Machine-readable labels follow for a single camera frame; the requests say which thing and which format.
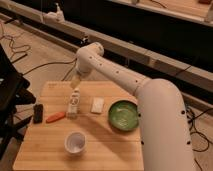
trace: small bottle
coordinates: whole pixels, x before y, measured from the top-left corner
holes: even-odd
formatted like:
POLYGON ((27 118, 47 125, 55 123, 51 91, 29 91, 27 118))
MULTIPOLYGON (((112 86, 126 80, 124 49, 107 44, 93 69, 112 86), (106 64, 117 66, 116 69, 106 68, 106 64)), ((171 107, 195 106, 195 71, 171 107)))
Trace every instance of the small bottle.
POLYGON ((57 14, 57 20, 58 20, 59 22, 64 22, 64 21, 65 21, 65 19, 64 19, 64 13, 63 13, 63 11, 61 10, 59 4, 58 4, 58 3, 55 3, 55 4, 56 4, 56 6, 57 6, 57 12, 56 12, 56 14, 57 14))
POLYGON ((66 113, 67 118, 69 119, 77 118, 79 100, 80 100, 80 91, 78 88, 76 88, 74 89, 74 92, 70 96, 70 101, 66 113))

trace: black object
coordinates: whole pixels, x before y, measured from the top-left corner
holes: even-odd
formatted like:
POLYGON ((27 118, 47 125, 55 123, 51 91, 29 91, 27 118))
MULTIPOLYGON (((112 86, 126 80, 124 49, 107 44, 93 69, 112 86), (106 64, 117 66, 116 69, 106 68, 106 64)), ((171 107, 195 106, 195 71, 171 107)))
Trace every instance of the black object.
POLYGON ((33 115, 33 123, 41 123, 43 120, 43 105, 37 104, 33 107, 34 115, 33 115))
POLYGON ((30 82, 13 67, 0 44, 0 160, 12 137, 23 140, 18 130, 26 126, 31 117, 17 123, 13 121, 16 105, 35 103, 27 88, 30 82))

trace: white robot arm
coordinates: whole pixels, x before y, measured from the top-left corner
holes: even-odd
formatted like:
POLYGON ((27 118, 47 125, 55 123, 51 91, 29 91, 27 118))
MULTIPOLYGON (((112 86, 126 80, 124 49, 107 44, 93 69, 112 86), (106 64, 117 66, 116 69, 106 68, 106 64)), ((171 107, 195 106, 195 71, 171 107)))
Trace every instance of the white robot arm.
POLYGON ((195 171, 185 105, 178 88, 164 79, 150 79, 103 57, 100 43, 77 51, 77 73, 94 68, 138 100, 145 171, 195 171))

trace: cable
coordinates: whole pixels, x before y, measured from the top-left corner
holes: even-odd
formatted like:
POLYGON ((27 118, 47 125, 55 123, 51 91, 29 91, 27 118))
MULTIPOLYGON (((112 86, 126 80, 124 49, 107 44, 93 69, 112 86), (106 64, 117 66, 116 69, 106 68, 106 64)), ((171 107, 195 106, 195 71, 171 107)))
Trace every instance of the cable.
POLYGON ((75 66, 76 66, 76 61, 75 61, 74 65, 73 65, 73 67, 72 67, 71 69, 68 70, 68 72, 65 74, 65 76, 62 78, 61 81, 65 81, 66 78, 67 78, 67 76, 73 71, 73 69, 74 69, 75 66))
POLYGON ((75 61, 76 61, 76 59, 74 59, 71 62, 49 62, 49 63, 45 63, 45 64, 42 64, 42 65, 39 65, 39 66, 36 66, 36 67, 30 69, 29 71, 25 72, 23 75, 25 76, 25 75, 29 74, 30 72, 32 72, 32 71, 34 71, 34 70, 36 70, 38 68, 44 67, 44 66, 56 65, 56 64, 65 64, 65 65, 67 64, 68 65, 68 64, 74 63, 75 61))
POLYGON ((194 159, 195 160, 195 163, 197 164, 197 166, 199 167, 200 171, 203 171, 201 165, 198 163, 197 159, 194 159))
POLYGON ((2 33, 2 35, 1 35, 1 37, 0 37, 0 40, 2 40, 2 39, 9 40, 9 47, 10 47, 10 49, 11 49, 11 51, 12 51, 12 55, 11 55, 11 57, 10 57, 9 59, 12 60, 13 57, 14 57, 16 54, 23 54, 23 55, 20 57, 20 59, 23 59, 23 57, 26 57, 26 56, 27 56, 27 52, 31 49, 31 46, 30 46, 30 45, 15 46, 15 39, 20 38, 20 37, 24 34, 24 32, 21 33, 21 34, 18 35, 18 36, 6 35, 6 34, 5 34, 5 31, 4 31, 4 26, 3 26, 2 22, 0 22, 0 23, 1 23, 1 33, 2 33))
POLYGON ((189 120, 188 123, 193 122, 194 120, 198 119, 199 117, 201 117, 202 115, 204 115, 205 113, 207 113, 208 111, 211 111, 211 110, 213 110, 213 108, 209 108, 209 109, 203 111, 203 112, 200 113, 199 115, 197 115, 197 116, 195 116, 194 118, 192 118, 191 120, 189 120))
POLYGON ((213 142, 210 141, 205 134, 203 134, 202 132, 198 131, 198 129, 196 128, 196 122, 195 122, 196 121, 196 119, 195 119, 196 115, 195 115, 195 112, 190 107, 188 107, 187 112, 188 112, 188 115, 190 115, 190 116, 188 116, 188 118, 190 119, 190 121, 192 121, 192 122, 188 122, 189 124, 190 123, 192 124, 190 129, 189 129, 190 130, 190 135, 198 134, 202 139, 204 139, 207 142, 207 146, 205 148, 203 148, 203 149, 193 149, 193 150, 195 152, 205 152, 205 151, 207 151, 209 149, 210 144, 213 145, 213 142))
POLYGON ((174 75, 174 77, 177 77, 177 76, 180 75, 182 72, 187 71, 187 70, 188 70, 189 68, 191 68, 191 67, 192 67, 192 65, 189 65, 189 66, 186 67, 185 69, 178 71, 178 72, 174 75))
POLYGON ((167 7, 165 5, 163 5, 162 3, 158 2, 158 1, 155 1, 155 0, 150 0, 150 1, 160 5, 161 7, 165 8, 165 9, 167 9, 167 7))
POLYGON ((180 71, 178 71, 178 72, 174 75, 174 77, 177 77, 177 76, 180 75, 181 73, 187 71, 189 68, 191 68, 191 67, 197 62, 198 59, 199 59, 199 57, 196 56, 196 57, 194 58, 194 60, 192 61, 192 63, 191 63, 188 67, 186 67, 185 69, 181 69, 180 71))

